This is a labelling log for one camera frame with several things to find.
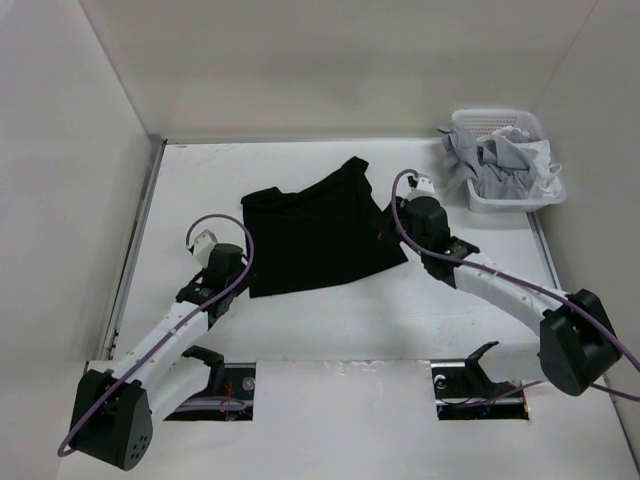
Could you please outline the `black tank top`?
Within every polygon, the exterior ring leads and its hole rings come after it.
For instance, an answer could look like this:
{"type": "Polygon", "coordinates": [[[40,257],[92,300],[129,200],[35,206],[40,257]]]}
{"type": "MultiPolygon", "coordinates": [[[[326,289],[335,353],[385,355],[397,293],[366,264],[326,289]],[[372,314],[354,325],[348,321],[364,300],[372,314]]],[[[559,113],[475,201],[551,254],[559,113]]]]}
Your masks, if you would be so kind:
{"type": "Polygon", "coordinates": [[[398,243],[379,238],[368,167],[353,157],[299,192],[271,187],[241,199],[255,246],[252,298],[340,286],[407,262],[398,243]]]}

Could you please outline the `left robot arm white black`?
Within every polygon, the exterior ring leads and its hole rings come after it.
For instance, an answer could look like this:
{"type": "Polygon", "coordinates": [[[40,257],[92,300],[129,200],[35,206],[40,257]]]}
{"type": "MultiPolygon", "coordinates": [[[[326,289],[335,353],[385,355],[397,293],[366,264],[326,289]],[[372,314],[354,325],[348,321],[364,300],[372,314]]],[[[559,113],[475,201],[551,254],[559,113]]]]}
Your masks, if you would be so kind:
{"type": "Polygon", "coordinates": [[[196,343],[246,290],[250,269],[241,247],[209,247],[160,323],[115,364],[83,374],[59,456],[81,452],[129,471],[148,451],[157,423],[196,394],[219,395],[224,358],[196,343]]]}

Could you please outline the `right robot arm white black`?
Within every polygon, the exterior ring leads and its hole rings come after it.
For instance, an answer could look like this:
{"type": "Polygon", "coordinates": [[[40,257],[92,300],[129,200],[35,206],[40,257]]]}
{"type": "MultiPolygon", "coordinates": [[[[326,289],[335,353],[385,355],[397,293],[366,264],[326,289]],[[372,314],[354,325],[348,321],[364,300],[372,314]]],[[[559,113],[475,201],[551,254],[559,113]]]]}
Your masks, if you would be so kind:
{"type": "Polygon", "coordinates": [[[387,234],[418,253],[431,277],[492,304],[536,334],[534,377],[579,396],[623,356],[593,292],[549,290],[499,268],[477,246],[451,234],[447,213],[433,197],[393,196],[385,213],[387,234]]]}

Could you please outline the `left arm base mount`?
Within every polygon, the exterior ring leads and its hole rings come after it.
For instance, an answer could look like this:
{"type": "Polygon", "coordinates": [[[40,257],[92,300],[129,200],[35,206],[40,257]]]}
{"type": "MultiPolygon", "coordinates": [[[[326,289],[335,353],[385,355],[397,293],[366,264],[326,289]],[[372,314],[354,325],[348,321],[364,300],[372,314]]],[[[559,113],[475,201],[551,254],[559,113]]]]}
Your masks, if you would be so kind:
{"type": "Polygon", "coordinates": [[[228,363],[220,353],[200,346],[190,347],[184,358],[206,365],[206,387],[191,395],[166,421],[242,422],[252,421],[256,391],[255,363],[228,363]]]}

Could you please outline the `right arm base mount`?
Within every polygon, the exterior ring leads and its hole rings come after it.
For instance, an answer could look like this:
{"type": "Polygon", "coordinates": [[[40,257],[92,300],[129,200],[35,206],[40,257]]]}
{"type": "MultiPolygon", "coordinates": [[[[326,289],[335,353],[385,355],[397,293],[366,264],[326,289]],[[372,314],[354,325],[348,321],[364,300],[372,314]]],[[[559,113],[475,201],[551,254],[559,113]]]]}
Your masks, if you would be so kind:
{"type": "Polygon", "coordinates": [[[480,366],[480,359],[498,341],[488,342],[464,359],[431,363],[431,374],[440,421],[524,420],[529,419],[522,385],[494,382],[480,366]]]}

